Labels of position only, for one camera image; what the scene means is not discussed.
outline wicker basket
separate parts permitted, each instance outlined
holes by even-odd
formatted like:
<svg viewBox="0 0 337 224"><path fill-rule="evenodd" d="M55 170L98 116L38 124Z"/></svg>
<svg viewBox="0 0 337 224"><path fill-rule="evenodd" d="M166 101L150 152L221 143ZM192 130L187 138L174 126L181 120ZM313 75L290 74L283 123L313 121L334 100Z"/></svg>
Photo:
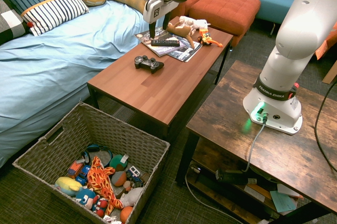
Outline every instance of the wicker basket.
<svg viewBox="0 0 337 224"><path fill-rule="evenodd" d="M94 223L107 223L53 186L58 177L67 174L71 163L79 158L86 146L92 143L105 145L114 154L128 154L129 163L150 174L126 222L135 223L158 182L170 144L100 110L85 103L77 104L13 165L40 181L46 190L65 200Z"/></svg>

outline gray carpet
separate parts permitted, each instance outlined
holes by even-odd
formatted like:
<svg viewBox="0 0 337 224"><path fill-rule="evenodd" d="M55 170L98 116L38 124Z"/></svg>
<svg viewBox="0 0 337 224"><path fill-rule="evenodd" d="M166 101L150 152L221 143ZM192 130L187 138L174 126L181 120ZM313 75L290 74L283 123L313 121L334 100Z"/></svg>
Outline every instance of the gray carpet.
<svg viewBox="0 0 337 224"><path fill-rule="evenodd" d="M267 36L270 29L270 23L256 20L248 34L228 55L222 70L222 76L235 60L262 69L275 44L275 34L272 38ZM317 61L313 58L298 80L300 86L325 95L330 85L322 83L322 79L336 61L336 51L335 46L323 59ZM219 68L220 61L221 59L214 65L215 69ZM215 85L212 85L204 99L214 87ZM337 87L332 89L329 98L337 100ZM103 111L110 114L116 112L120 107L104 97L99 98L99 104ZM133 117L132 121L133 124L140 126L145 124L141 119L137 119L137 116ZM179 187L175 183L175 176L186 139L187 130L183 129L177 139L171 142L161 180L154 189L137 223L237 223L231 218L199 204L186 187ZM70 209L67 204L55 196L45 192L38 184L28 179L11 165L14 158L24 151L23 149L0 169L0 223L90 223L88 219ZM204 203L225 211L203 194L197 191L193 192ZM321 217L317 223L337 223L336 215L329 214Z"/></svg>

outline basket handle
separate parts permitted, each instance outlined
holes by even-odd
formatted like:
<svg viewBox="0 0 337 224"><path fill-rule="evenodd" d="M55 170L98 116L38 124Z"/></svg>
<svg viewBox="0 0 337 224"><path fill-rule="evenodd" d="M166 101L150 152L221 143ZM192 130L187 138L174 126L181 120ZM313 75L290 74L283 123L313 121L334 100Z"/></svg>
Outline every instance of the basket handle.
<svg viewBox="0 0 337 224"><path fill-rule="evenodd" d="M43 142L43 145L49 146L52 144L65 130L63 127L62 120L56 124L45 136L40 138L40 142Z"/></svg>

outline magazine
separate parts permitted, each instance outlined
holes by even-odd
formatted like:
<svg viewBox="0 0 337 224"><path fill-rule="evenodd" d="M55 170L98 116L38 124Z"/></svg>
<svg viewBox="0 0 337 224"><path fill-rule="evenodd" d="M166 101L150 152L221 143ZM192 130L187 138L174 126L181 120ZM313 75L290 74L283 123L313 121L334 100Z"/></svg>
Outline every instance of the magazine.
<svg viewBox="0 0 337 224"><path fill-rule="evenodd" d="M164 47L164 46L151 46L150 31L141 32L135 35L144 45L146 45L150 50L152 50L158 57L167 55L177 49L183 48L185 45L180 43L179 47ZM178 36L163 30L163 27L155 28L154 39L160 40L179 40Z"/></svg>
<svg viewBox="0 0 337 224"><path fill-rule="evenodd" d="M180 61L187 61L190 59L200 48L201 44L197 42L194 43L194 49L191 48L190 43L186 38L177 36L168 31L163 30L163 27L155 28L154 39L160 40L179 40L179 47L164 47L164 46L151 46L150 31L141 32L135 35L144 45L146 45L150 50L152 50L158 57L169 55Z"/></svg>

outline wooden table top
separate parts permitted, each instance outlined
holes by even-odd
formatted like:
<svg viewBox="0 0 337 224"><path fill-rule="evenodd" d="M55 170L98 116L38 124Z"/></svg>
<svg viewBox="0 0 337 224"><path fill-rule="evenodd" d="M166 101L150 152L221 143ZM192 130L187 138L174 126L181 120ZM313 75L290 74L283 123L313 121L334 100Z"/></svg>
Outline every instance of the wooden table top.
<svg viewBox="0 0 337 224"><path fill-rule="evenodd" d="M171 23L175 24L178 19L174 18ZM209 28L209 31L215 41L224 45L223 48L216 45L202 46L185 63L167 55L159 58L140 43L88 83L121 104L169 125L233 37L213 28ZM192 36L193 40L197 40L198 36L196 32ZM154 74L146 69L136 69L134 59L142 55L154 57L165 65Z"/></svg>
<svg viewBox="0 0 337 224"><path fill-rule="evenodd" d="M236 61L193 116L187 128L241 160L248 160L261 125L251 122L243 98L261 70ZM253 147L251 165L337 213L337 173L320 152L314 134L323 96L304 88L297 92L303 125L293 136L265 127ZM318 123L320 142L337 166L337 102L326 99Z"/></svg>

